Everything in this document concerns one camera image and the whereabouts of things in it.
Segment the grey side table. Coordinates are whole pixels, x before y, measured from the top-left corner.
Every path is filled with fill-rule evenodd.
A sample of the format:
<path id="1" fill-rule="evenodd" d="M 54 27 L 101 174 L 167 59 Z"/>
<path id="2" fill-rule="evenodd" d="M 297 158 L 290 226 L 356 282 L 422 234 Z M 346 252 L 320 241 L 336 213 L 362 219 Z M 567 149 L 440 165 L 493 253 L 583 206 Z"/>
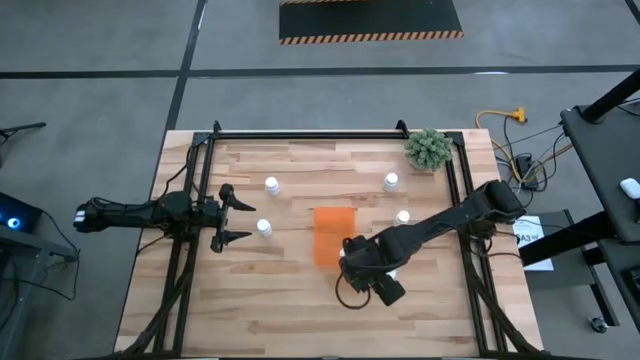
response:
<path id="1" fill-rule="evenodd" d="M 65 262 L 78 259 L 74 245 L 59 244 L 36 235 L 0 226 L 0 360 L 16 360 L 31 303 L 52 256 Z"/>

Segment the black hazard-striped floor mat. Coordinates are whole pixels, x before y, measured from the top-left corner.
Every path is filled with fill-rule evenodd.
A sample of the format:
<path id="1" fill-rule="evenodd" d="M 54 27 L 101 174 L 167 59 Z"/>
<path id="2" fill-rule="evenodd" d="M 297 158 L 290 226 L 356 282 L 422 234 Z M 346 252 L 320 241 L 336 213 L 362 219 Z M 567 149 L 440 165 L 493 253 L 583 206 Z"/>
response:
<path id="1" fill-rule="evenodd" d="M 453 0 L 284 0 L 282 45 L 423 41 L 464 36 Z"/>

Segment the black aluminium table frame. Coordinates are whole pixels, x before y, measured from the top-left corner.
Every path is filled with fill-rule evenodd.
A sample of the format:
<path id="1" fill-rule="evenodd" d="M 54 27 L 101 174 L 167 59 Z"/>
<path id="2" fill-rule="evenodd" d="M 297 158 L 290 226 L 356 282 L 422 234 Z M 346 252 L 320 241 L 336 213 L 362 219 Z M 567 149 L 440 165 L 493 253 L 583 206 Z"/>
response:
<path id="1" fill-rule="evenodd" d="M 541 339 L 508 223 L 481 221 L 422 245 L 396 269 L 406 294 L 385 306 L 356 292 L 338 269 L 313 258 L 313 211 L 356 210 L 356 233 L 415 224 L 501 180 L 486 131 L 450 131 L 452 159 L 437 171 L 405 157 L 404 124 L 376 131 L 172 131 L 155 195 L 187 191 L 219 200 L 223 184 L 254 212 L 228 212 L 228 231 L 252 235 L 211 249 L 213 228 L 191 241 L 145 230 L 139 241 L 113 355 L 118 360 L 543 357 Z M 399 177 L 383 189 L 387 173 Z M 275 177 L 271 196 L 265 179 Z M 267 219 L 272 235 L 256 228 Z"/>

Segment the green potted artificial plant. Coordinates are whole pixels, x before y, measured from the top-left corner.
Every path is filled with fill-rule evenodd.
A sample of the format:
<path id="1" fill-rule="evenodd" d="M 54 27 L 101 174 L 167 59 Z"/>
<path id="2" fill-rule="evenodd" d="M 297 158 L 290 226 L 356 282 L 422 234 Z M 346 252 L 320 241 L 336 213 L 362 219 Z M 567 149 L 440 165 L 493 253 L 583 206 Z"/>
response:
<path id="1" fill-rule="evenodd" d="M 404 144 L 405 157 L 419 170 L 437 171 L 452 159 L 453 140 L 435 129 L 423 129 L 409 135 Z"/>

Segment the black desk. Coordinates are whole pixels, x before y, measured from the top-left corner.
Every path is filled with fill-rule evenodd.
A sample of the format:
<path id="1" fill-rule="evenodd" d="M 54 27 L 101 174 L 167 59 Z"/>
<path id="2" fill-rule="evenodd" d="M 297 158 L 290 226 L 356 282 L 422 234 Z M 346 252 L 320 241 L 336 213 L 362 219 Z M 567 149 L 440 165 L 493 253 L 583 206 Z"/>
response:
<path id="1" fill-rule="evenodd" d="M 585 262 L 608 266 L 640 332 L 640 197 L 621 187 L 627 179 L 640 181 L 640 116 L 593 104 L 560 117 L 603 210 L 522 247 L 521 259 L 530 265 L 594 243 Z"/>

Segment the orange translucent plastic basket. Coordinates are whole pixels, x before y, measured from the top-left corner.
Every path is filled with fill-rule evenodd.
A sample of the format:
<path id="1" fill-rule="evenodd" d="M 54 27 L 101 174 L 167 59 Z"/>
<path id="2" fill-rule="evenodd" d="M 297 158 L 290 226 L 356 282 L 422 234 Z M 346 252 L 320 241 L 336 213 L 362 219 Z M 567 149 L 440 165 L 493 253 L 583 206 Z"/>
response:
<path id="1" fill-rule="evenodd" d="M 356 233 L 356 210 L 351 207 L 318 207 L 313 211 L 314 263 L 338 269 L 343 240 Z"/>

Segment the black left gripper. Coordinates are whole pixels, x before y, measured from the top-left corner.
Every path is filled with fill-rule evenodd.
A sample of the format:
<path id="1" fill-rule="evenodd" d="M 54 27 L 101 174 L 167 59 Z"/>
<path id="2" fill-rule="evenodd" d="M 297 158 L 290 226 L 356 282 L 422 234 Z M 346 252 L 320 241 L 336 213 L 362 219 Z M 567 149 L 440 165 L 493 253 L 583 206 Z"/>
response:
<path id="1" fill-rule="evenodd" d="M 237 211 L 255 211 L 256 208 L 248 205 L 235 197 L 234 188 L 231 184 L 225 183 L 221 186 L 219 191 L 219 198 L 222 201 L 221 207 L 217 210 L 216 218 L 217 225 L 216 234 L 212 238 L 211 249 L 215 253 L 221 253 L 223 248 L 229 245 L 231 242 L 239 240 L 244 237 L 251 236 L 251 232 L 246 231 L 228 231 L 226 226 L 228 224 L 227 215 L 230 208 Z"/>

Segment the white computer mouse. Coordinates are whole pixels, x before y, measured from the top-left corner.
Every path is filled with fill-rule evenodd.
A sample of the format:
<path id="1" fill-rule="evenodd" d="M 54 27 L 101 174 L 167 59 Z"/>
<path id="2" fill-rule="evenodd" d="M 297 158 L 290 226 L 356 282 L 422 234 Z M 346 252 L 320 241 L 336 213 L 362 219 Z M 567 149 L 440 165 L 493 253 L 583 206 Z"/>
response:
<path id="1" fill-rule="evenodd" d="M 640 200 L 640 182 L 634 178 L 626 178 L 620 181 L 620 188 L 632 200 Z"/>

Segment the black stand leg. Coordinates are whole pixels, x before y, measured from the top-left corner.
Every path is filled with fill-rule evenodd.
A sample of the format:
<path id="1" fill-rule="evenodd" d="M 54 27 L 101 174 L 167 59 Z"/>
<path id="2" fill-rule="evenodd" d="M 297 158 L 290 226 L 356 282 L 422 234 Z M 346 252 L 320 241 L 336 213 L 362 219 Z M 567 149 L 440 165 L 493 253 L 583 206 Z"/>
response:
<path id="1" fill-rule="evenodd" d="M 4 140 L 8 140 L 10 137 L 15 135 L 16 133 L 24 130 L 32 130 L 32 129 L 40 129 L 46 126 L 45 122 L 37 122 L 32 124 L 8 127 L 8 128 L 0 128 L 0 138 Z"/>

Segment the black power strip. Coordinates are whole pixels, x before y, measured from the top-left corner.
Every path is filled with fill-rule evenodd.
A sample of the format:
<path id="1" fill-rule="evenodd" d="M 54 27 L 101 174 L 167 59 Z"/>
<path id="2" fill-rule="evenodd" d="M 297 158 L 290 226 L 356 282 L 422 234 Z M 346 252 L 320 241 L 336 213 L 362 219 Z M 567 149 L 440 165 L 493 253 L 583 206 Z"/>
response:
<path id="1" fill-rule="evenodd" d="M 523 190 L 537 192 L 540 190 L 536 175 L 536 162 L 531 155 L 517 155 L 515 158 L 517 174 L 520 176 L 519 187 Z"/>

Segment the black computer with blue light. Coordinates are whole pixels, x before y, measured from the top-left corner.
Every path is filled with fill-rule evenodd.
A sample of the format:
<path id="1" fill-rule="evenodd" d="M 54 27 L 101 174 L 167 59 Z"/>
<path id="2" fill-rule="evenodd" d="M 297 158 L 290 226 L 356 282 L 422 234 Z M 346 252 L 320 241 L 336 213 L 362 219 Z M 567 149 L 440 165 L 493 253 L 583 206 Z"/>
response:
<path id="1" fill-rule="evenodd" d="M 33 233 L 42 213 L 40 208 L 0 192 L 0 225 L 23 233 Z"/>

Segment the black vertical post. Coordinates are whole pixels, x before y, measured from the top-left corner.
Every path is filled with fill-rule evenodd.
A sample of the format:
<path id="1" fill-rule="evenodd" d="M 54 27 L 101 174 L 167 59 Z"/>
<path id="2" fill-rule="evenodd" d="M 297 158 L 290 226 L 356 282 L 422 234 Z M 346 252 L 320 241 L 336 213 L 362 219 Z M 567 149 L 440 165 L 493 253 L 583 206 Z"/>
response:
<path id="1" fill-rule="evenodd" d="M 608 112 L 639 90 L 640 68 L 631 73 L 591 105 L 582 109 L 580 111 L 581 117 L 588 123 L 599 124 Z"/>

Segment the white paper sheet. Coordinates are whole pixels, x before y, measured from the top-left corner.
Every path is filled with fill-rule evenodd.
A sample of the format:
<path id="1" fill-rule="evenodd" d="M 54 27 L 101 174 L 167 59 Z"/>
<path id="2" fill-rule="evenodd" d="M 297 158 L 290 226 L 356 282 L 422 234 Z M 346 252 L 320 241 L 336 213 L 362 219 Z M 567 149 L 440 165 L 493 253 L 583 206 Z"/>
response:
<path id="1" fill-rule="evenodd" d="M 516 235 L 516 243 L 519 250 L 530 245 L 545 236 L 542 220 L 539 216 L 525 215 L 512 225 L 513 233 Z M 526 272 L 553 272 L 554 265 L 550 258 L 527 265 Z"/>

